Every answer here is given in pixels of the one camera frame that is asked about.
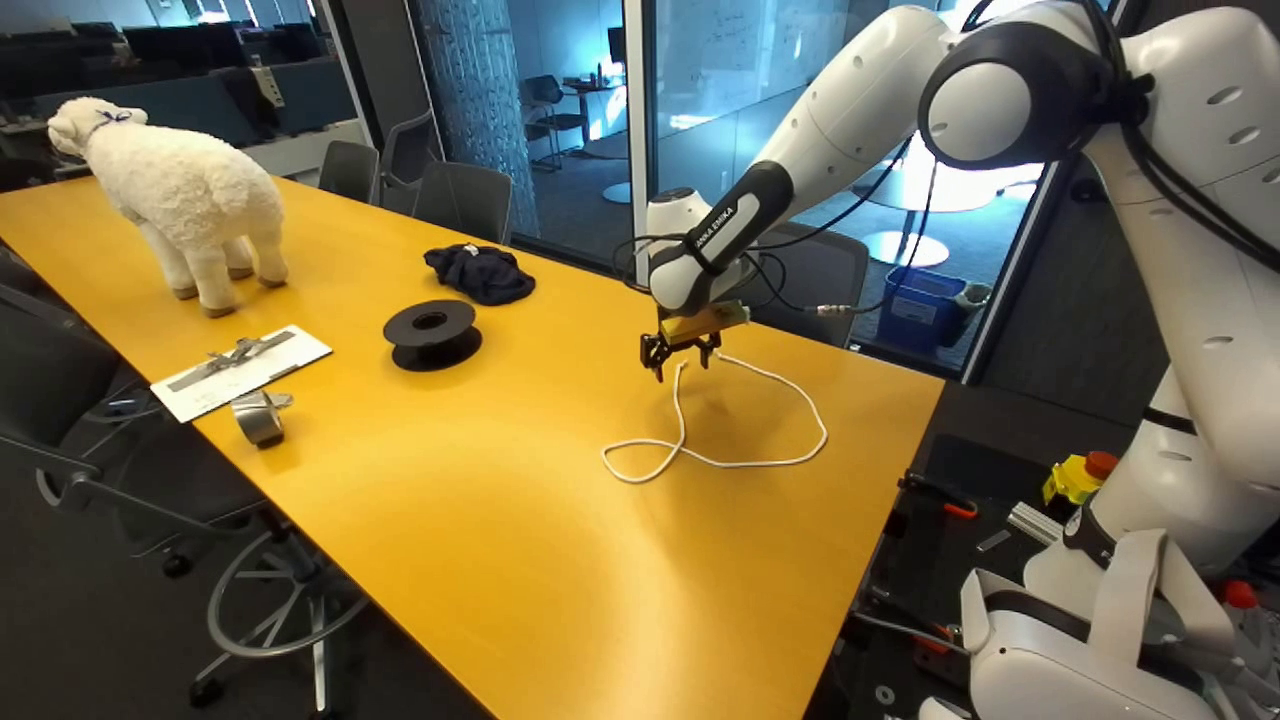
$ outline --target sheep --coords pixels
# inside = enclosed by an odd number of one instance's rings
[[[141,227],[173,296],[198,296],[202,317],[237,311],[231,278],[285,287],[280,193],[239,148],[149,125],[143,107],[76,95],[46,118],[46,141],[78,154],[125,221]]]

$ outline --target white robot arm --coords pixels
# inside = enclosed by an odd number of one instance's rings
[[[957,168],[1084,153],[1170,357],[1102,490],[1022,566],[1029,598],[994,606],[983,581],[968,582],[974,711],[1233,715],[1221,698],[1233,693],[1213,698],[1135,669],[1145,625],[1115,625],[1098,604],[1118,606],[1115,589],[1128,589],[1124,606],[1145,620],[1158,589],[1188,636],[1221,651],[1224,613],[1198,574],[1224,573],[1280,515],[1276,35],[1244,7],[1128,41],[1087,0],[1029,2],[964,41],[925,7],[884,12],[816,76],[746,174],[717,208],[676,212],[678,239],[649,252],[659,332],[642,334],[642,365],[688,343],[707,353],[735,319],[717,304],[738,278],[731,260],[915,126]],[[1138,582],[1115,581],[1115,554]],[[1073,614],[1084,640],[1029,604]]]

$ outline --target white cable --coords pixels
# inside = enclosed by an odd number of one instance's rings
[[[746,361],[738,361],[738,357],[727,357],[727,353],[717,353],[711,361],[735,365],[735,366],[745,366],[745,371],[754,371],[754,374],[777,379],[777,385],[785,385],[789,390],[794,390],[794,394],[803,401],[803,406],[811,413],[811,425],[816,425],[811,449],[800,453],[800,455],[777,455],[777,460],[720,460],[720,455],[702,455],[702,453],[688,449],[688,421],[683,421],[683,406],[678,406],[678,374],[683,374],[688,365],[676,365],[676,374],[670,374],[676,440],[637,437],[637,440],[605,443],[605,449],[601,449],[601,460],[605,460],[605,466],[609,466],[616,481],[622,481],[622,483],[652,483],[655,477],[662,477],[662,470],[676,462],[676,455],[693,455],[693,460],[698,460],[698,462],[707,462],[707,466],[720,466],[720,470],[794,466],[794,462],[816,460],[816,455],[828,449],[828,437],[833,437],[833,431],[828,431],[816,401],[811,401],[794,379],[789,379],[789,374],[779,374],[779,371],[769,371],[769,366],[758,366],[758,365],[746,365]],[[649,466],[649,470],[622,470],[622,466],[613,462],[613,455],[616,455],[616,453],[627,453],[627,449],[667,449],[667,455],[662,455],[655,466]]]

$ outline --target floor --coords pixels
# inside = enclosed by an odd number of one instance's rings
[[[253,148],[280,174],[310,179],[324,134]],[[560,165],[543,186],[571,184],[577,159]],[[932,431],[921,440],[928,460],[937,437],[993,443],[1008,455],[1050,462],[1074,449],[1118,449],[1115,427],[1098,427],[1058,406],[1020,394],[947,387]],[[229,680],[215,707],[187,707],[187,674],[208,659],[198,613],[211,566],[165,581],[156,562],[125,561],[114,526],[98,511],[46,511],[28,483],[28,466],[0,455],[0,715],[25,720],[180,720],[309,715],[305,663],[246,669]],[[483,715],[417,644],[368,613],[351,636],[346,698],[359,720],[466,720]],[[833,663],[828,688],[860,693],[860,663]],[[862,715],[855,704],[816,704],[816,720]]]

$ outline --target white sheep toy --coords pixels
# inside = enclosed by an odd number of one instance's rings
[[[156,126],[141,107],[76,95],[46,118],[54,153],[78,154],[161,254],[173,296],[198,296],[202,317],[237,311],[231,278],[287,278],[280,254],[280,193],[231,145]]]

